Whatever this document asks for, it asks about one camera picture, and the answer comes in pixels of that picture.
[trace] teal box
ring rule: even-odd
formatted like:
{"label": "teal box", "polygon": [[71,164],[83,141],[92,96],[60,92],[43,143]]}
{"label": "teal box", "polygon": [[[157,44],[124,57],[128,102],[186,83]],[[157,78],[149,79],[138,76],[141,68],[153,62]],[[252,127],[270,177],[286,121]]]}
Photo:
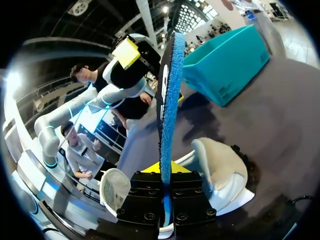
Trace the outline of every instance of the teal box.
{"label": "teal box", "polygon": [[224,107],[269,59],[256,27],[244,26],[207,41],[185,57],[183,77],[188,87]]}

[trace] table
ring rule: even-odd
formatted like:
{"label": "table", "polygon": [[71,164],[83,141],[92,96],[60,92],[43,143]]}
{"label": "table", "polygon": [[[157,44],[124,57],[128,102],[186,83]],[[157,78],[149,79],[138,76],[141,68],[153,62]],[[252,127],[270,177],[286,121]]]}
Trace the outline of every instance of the table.
{"label": "table", "polygon": [[[181,93],[185,100],[176,117],[173,160],[192,150],[193,139],[208,137],[238,145],[255,166],[249,174],[254,176],[254,199],[219,217],[222,224],[239,231],[256,228],[252,221],[262,221],[266,211],[276,219],[283,211],[277,213],[275,206],[282,209],[287,199],[315,194],[320,181],[320,70],[273,57],[224,108],[184,84]],[[127,138],[118,168],[131,178],[158,162],[158,142],[151,111]],[[297,203],[296,211],[303,212],[309,203]]]}

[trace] robotic arm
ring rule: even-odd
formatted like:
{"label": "robotic arm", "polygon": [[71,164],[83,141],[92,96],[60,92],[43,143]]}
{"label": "robotic arm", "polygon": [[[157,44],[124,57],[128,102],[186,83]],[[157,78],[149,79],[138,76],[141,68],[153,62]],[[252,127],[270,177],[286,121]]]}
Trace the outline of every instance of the robotic arm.
{"label": "robotic arm", "polygon": [[139,96],[146,88],[143,78],[148,72],[159,74],[161,57],[154,49],[151,40],[141,34],[131,34],[120,38],[114,49],[125,39],[130,38],[141,54],[128,69],[124,70],[116,58],[105,68],[102,76],[108,85],[97,93],[95,88],[89,88],[76,98],[63,104],[54,111],[39,117],[34,123],[34,130],[42,146],[43,160],[49,168],[54,168],[56,154],[59,151],[60,140],[55,129],[78,114],[85,106],[89,106],[92,113],[105,109],[111,104]]}

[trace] black t-shirt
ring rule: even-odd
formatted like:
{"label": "black t-shirt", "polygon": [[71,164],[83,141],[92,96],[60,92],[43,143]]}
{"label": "black t-shirt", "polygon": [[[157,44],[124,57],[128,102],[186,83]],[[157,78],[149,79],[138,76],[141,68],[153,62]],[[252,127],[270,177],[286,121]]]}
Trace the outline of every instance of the black t-shirt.
{"label": "black t-shirt", "polygon": [[[108,83],[107,81],[103,78],[103,72],[105,68],[107,67],[108,63],[102,64],[97,70],[97,79],[95,83],[93,83],[93,87],[96,88],[98,93],[105,88]],[[117,101],[113,103],[111,106],[115,106],[119,103],[120,101]],[[149,105],[141,100],[141,98],[138,97],[129,97],[126,98],[122,104],[120,104],[118,107],[115,109],[118,110],[118,112],[125,117],[126,119],[141,119],[148,111]]]}

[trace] blue scrub pad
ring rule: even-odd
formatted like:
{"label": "blue scrub pad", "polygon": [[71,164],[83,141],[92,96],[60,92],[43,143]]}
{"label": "blue scrub pad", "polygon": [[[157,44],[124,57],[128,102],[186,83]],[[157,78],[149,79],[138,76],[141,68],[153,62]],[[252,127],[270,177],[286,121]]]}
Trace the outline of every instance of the blue scrub pad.
{"label": "blue scrub pad", "polygon": [[181,33],[175,32],[167,42],[161,60],[156,96],[160,172],[164,186],[164,227],[169,224],[172,212],[170,202],[171,150],[178,110],[185,47],[185,38]]}

